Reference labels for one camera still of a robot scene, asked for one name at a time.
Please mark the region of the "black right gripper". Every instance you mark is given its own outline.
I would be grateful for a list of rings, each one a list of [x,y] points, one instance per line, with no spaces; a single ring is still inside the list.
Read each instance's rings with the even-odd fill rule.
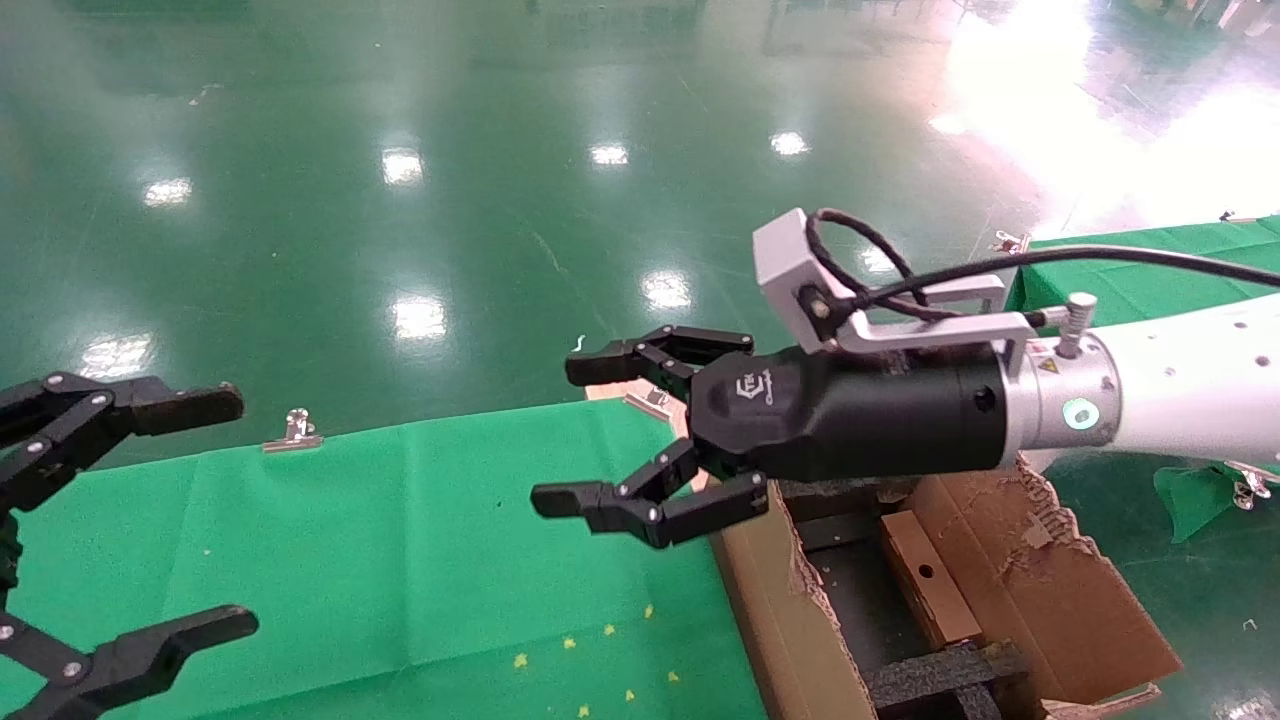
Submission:
[[[745,355],[753,351],[750,334],[663,325],[568,355],[572,386],[644,379],[687,400],[692,439],[672,442],[617,484],[534,486],[534,510],[664,550],[767,514],[768,478],[983,471],[1004,459],[1009,407],[987,345],[910,351],[901,372],[873,355]]]

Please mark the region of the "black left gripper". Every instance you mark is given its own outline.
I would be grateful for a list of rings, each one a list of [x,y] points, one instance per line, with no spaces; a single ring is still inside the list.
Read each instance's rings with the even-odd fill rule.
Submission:
[[[52,373],[1,392],[0,609],[19,585],[23,544],[13,510],[31,512],[132,436],[165,436],[237,421],[238,388],[172,389],[155,375],[101,382]],[[168,692],[187,660],[247,638],[259,618],[215,607],[140,628],[82,653],[9,612],[1,652],[45,679],[9,719],[99,719]]]

